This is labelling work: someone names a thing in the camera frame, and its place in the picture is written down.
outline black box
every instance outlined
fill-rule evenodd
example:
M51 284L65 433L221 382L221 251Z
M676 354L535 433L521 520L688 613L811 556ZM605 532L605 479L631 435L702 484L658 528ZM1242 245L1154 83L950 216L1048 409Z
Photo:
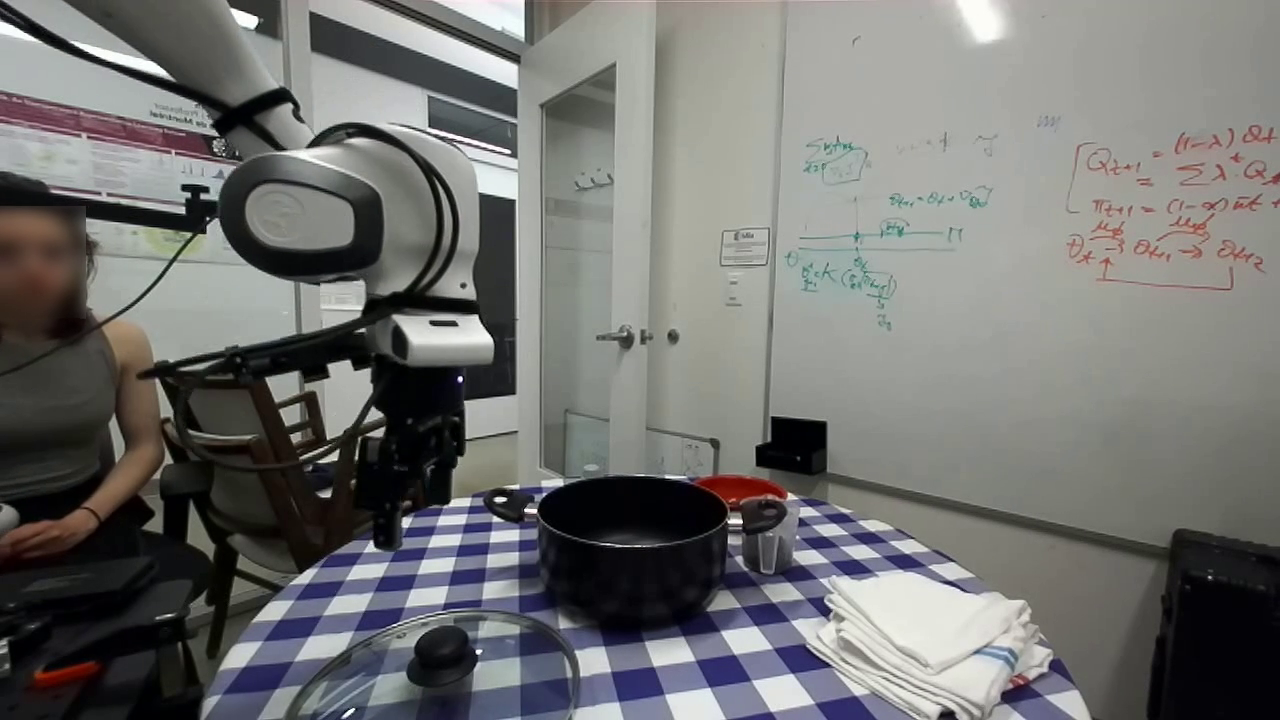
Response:
M1280 715L1280 552L1173 532L1154 720Z
M773 418L773 441L758 445L762 468L824 478L829 472L829 426L824 421L797 421Z

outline black pot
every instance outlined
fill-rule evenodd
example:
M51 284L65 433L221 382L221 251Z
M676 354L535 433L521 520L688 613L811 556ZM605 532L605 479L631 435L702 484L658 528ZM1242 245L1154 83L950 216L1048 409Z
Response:
M484 507L523 526L528 498ZM535 506L544 593L595 626L674 626L714 605L729 559L729 507L679 479L595 478Z

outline pot lid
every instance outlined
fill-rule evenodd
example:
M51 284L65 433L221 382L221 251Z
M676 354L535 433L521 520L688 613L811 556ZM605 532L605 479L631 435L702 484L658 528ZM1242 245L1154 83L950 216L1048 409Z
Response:
M574 715L581 669L570 639L518 613L408 617L327 661L287 715Z

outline white door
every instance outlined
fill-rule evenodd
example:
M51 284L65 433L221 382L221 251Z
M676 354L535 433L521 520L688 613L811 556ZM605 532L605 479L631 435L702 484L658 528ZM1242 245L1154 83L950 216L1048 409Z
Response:
M658 3L521 62L521 472L645 472Z

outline person's arm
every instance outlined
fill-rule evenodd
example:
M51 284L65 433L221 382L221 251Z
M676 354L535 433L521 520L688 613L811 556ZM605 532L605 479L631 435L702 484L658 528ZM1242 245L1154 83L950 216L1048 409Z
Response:
M138 498L165 459L160 397L154 382L141 382L141 371L154 368L154 346L129 319L116 319L105 331L116 354L116 426L125 435L125 456L105 478L105 484L67 516L14 528L3 538L0 559L45 559L74 552L98 532L99 520L110 520L129 498Z
M125 501L134 501L165 464L165 433L160 433L160 397L156 382L141 382L154 368L147 331L116 319L105 329L116 348L116 426L125 435L125 456L110 472L110 479L79 506L87 516L105 520Z

